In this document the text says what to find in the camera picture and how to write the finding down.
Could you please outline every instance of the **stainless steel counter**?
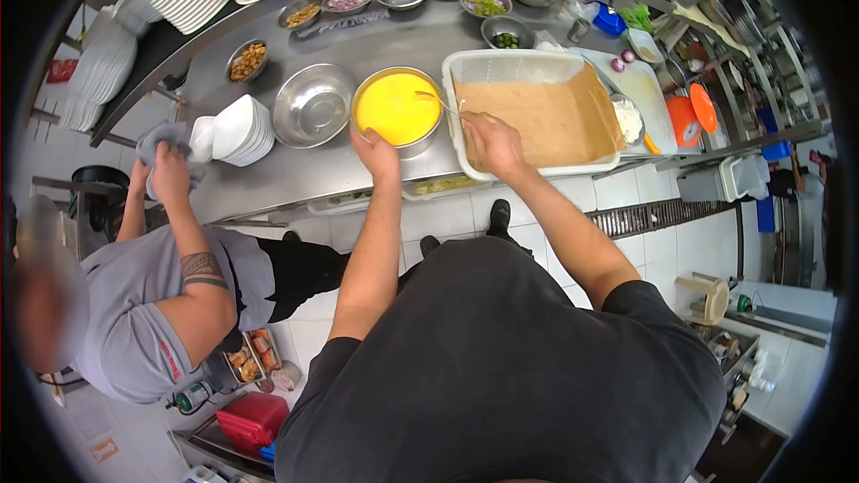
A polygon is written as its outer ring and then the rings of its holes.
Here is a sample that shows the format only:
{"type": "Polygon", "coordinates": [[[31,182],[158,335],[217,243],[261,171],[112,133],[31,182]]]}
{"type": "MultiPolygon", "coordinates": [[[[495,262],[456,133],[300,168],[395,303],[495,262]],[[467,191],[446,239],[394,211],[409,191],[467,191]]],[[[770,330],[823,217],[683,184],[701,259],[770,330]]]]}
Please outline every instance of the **stainless steel counter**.
{"type": "MultiPolygon", "coordinates": [[[[627,1],[615,0],[618,5],[627,1]]],[[[531,8],[515,2],[512,15],[535,30],[549,30],[559,42],[569,44],[568,27],[555,12],[554,8],[531,8]]],[[[280,28],[276,16],[274,11],[244,25],[194,57],[182,119],[193,123],[199,115],[217,114],[245,93],[271,108],[277,90],[290,75],[317,63],[346,67],[358,82],[382,68],[411,66],[424,70],[440,84],[445,57],[486,47],[480,38],[480,19],[462,11],[459,0],[427,0],[415,10],[391,12],[387,19],[329,30],[303,40],[280,28]],[[252,82],[229,83],[224,75],[227,60],[242,43],[255,38],[266,41],[269,61],[265,70],[252,82]]],[[[614,54],[625,48],[620,40],[608,38],[596,27],[587,33],[582,47],[614,54]]],[[[643,147],[640,150],[635,154],[647,153],[643,147]]],[[[404,181],[461,173],[446,122],[426,152],[402,161],[401,171],[404,181]]],[[[267,156],[245,168],[213,162],[207,166],[200,188],[191,194],[191,204],[199,221],[209,223],[265,214],[295,202],[371,186],[370,174],[349,145],[347,128],[328,144],[309,150],[276,144],[267,156]]]]}

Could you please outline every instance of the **orange kitchen scale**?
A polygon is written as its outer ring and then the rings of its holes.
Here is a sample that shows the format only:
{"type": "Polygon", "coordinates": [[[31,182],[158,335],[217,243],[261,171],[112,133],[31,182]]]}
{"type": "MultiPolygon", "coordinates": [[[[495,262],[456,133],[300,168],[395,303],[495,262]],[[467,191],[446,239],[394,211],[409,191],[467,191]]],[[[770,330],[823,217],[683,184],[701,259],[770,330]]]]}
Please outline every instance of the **orange kitchen scale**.
{"type": "Polygon", "coordinates": [[[672,97],[666,100],[665,106],[671,116],[677,145],[697,145],[702,128],[708,133],[715,132],[713,102],[700,84],[693,83],[689,87],[689,97],[672,97]]]}

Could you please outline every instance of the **metal grate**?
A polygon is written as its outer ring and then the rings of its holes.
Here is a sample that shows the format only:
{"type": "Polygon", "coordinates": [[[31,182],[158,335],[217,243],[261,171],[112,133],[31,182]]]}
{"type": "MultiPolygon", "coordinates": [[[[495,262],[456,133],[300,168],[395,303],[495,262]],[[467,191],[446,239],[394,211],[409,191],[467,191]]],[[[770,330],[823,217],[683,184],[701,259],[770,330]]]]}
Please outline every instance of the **metal grate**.
{"type": "Polygon", "coordinates": [[[735,207],[724,201],[666,199],[626,208],[591,211],[585,215],[608,237],[619,239],[703,219],[735,207]]]}

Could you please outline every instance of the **gray towel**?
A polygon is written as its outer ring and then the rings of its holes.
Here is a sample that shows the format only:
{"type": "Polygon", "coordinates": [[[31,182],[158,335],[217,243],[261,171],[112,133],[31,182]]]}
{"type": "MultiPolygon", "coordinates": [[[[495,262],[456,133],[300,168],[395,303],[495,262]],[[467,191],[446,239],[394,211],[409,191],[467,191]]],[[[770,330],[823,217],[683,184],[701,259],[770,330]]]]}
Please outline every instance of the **gray towel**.
{"type": "MultiPolygon", "coordinates": [[[[186,139],[185,122],[162,123],[140,137],[140,140],[137,141],[135,151],[141,162],[152,167],[152,170],[149,171],[149,177],[146,178],[146,194],[149,195],[149,198],[156,201],[158,197],[156,196],[156,192],[152,190],[152,173],[156,171],[156,151],[158,143],[162,140],[166,141],[169,145],[178,147],[179,153],[182,154],[186,161],[188,161],[188,156],[191,155],[191,147],[188,145],[186,139]]],[[[188,194],[197,188],[203,180],[203,171],[199,168],[194,168],[189,171],[189,174],[191,175],[191,188],[188,190],[188,194]]]]}

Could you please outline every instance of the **black t-shirt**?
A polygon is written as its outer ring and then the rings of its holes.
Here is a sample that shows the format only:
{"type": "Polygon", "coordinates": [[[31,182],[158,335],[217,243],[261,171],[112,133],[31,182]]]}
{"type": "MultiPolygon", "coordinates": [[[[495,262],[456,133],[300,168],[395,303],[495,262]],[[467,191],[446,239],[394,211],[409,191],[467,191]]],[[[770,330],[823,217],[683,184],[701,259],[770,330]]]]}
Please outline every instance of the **black t-shirt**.
{"type": "Polygon", "coordinates": [[[281,483],[682,481],[726,391],[656,288],[573,307],[495,237],[447,241],[364,341],[331,339],[277,437],[281,483]]]}

